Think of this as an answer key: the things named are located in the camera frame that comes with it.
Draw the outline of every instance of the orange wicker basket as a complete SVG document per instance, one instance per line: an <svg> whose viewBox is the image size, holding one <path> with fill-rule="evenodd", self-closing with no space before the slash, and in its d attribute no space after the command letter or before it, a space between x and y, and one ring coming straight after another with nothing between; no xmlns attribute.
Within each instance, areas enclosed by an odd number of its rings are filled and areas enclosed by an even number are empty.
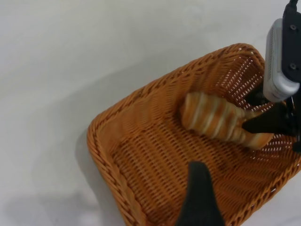
<svg viewBox="0 0 301 226"><path fill-rule="evenodd" d="M91 123L87 144L127 226L174 225L186 195L188 163L204 162L219 209L237 226L300 170L293 137L275 135L261 150L210 140L185 130L179 105L202 90L244 109L262 80L264 60L247 44L232 45L176 69L135 91Z"/></svg>

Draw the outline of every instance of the black cable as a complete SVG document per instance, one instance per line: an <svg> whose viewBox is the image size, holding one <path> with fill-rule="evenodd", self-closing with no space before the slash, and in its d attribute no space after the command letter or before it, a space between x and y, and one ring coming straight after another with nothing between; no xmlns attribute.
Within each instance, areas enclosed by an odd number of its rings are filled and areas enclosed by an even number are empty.
<svg viewBox="0 0 301 226"><path fill-rule="evenodd" d="M296 11L297 12L297 3L298 0L290 0L290 2L286 5L285 10L284 10L284 14L286 13L286 11L288 9Z"/></svg>
<svg viewBox="0 0 301 226"><path fill-rule="evenodd" d="M292 4L292 5L297 5L297 3L298 3L298 0L290 0L290 3L289 4Z"/></svg>

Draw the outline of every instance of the bread roll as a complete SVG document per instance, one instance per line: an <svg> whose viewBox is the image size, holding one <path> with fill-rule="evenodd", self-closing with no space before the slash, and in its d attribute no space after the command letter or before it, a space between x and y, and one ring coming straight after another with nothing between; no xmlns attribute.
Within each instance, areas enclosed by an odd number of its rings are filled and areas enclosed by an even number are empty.
<svg viewBox="0 0 301 226"><path fill-rule="evenodd" d="M244 121L260 113L241 109L224 98L203 92L189 93L180 112L182 125L186 129L192 129L212 139L261 149L274 136L271 133L252 134L242 128Z"/></svg>

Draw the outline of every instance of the white surface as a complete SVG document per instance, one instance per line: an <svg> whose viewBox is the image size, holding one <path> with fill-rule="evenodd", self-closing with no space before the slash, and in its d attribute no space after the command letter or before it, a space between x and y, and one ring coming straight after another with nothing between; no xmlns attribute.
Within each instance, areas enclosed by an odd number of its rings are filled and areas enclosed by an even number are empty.
<svg viewBox="0 0 301 226"><path fill-rule="evenodd" d="M101 111L227 45L265 52L286 0L2 0L0 225L123 226L86 148ZM301 174L244 226L301 224Z"/></svg>

